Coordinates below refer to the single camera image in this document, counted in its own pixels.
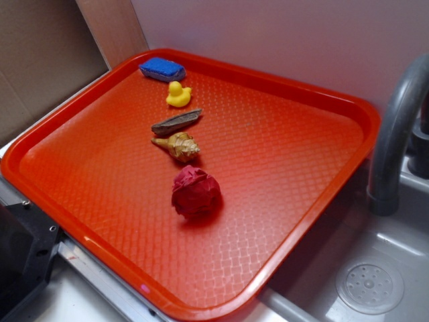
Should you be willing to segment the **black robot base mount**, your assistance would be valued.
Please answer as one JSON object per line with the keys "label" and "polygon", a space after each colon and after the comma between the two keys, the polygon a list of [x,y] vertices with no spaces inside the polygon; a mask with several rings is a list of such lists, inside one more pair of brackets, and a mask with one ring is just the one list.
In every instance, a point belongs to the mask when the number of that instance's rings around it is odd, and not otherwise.
{"label": "black robot base mount", "polygon": [[1,206],[2,321],[12,321],[49,284],[60,233],[31,203]]}

